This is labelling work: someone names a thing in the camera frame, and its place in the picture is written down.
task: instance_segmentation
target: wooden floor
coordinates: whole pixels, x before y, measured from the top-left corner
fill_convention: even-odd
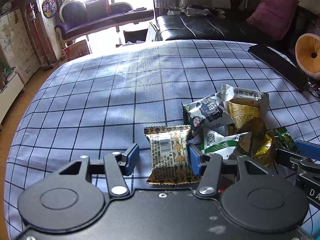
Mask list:
[[[14,133],[23,113],[27,109],[38,89],[51,75],[51,73],[63,63],[64,62],[57,63],[55,67],[50,70],[39,69],[27,83],[26,90],[17,96],[1,123],[3,128],[0,132],[0,240],[8,239],[6,224],[4,221],[3,190],[5,164]]]

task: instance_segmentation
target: gray cushion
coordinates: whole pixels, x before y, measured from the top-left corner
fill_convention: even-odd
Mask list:
[[[107,0],[95,0],[85,4],[89,21],[109,16]]]

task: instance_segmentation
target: bed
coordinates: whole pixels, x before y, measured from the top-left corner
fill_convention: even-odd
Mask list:
[[[250,55],[250,45],[159,41],[87,55],[54,71],[25,111],[10,148],[4,183],[9,237],[24,228],[17,210],[23,190],[81,155],[100,159],[138,143],[140,162],[125,181],[131,190],[152,187],[146,184],[151,156],[144,127],[182,124],[181,102],[216,93],[223,83],[268,92],[267,128],[286,126],[294,140],[320,144],[319,101]],[[278,172],[294,180],[292,171],[278,166]],[[106,191],[104,176],[93,176],[92,183]],[[313,234],[319,227],[318,210],[310,206],[303,228]]]

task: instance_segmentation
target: box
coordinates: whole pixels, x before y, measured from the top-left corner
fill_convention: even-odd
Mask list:
[[[87,40],[82,40],[70,45],[62,50],[68,61],[88,55],[91,53],[90,45]]]

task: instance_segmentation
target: gold snack packet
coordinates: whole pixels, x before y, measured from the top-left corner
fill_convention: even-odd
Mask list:
[[[265,135],[262,145],[255,153],[252,151],[252,146],[255,143],[260,143],[260,141],[255,142],[254,140],[257,140],[257,138],[252,138],[251,142],[248,142],[248,140],[245,140],[245,138],[240,138],[236,148],[237,151],[235,153],[237,155],[247,155],[248,157],[253,158],[257,162],[269,168],[276,158],[276,145],[273,139],[268,135]]]
[[[192,172],[187,149],[188,125],[146,127],[144,133],[151,146],[150,184],[177,185],[199,182]]]
[[[265,136],[262,146],[252,158],[266,167],[271,166],[276,158],[276,146],[271,137]]]
[[[260,149],[261,145],[263,145],[263,142],[265,140],[267,127],[264,123],[264,121],[260,118],[253,118],[249,122],[247,122],[239,131],[238,133],[245,133],[247,131],[251,132],[251,141],[250,146],[248,148],[247,143],[246,147],[240,147],[242,145],[242,142],[239,140],[238,143],[238,152],[247,155],[249,157],[253,157],[256,152]]]
[[[260,109],[262,117],[267,114],[269,109],[269,94],[261,91],[237,88],[228,84],[222,84],[219,97],[223,101],[257,107]]]
[[[234,104],[229,101],[223,102],[225,109],[230,114],[230,117],[235,124],[230,124],[227,126],[227,135],[237,134],[239,130],[242,132],[250,132],[251,129],[244,131],[243,128],[252,119],[260,117],[260,109],[252,106],[244,106],[239,104]]]

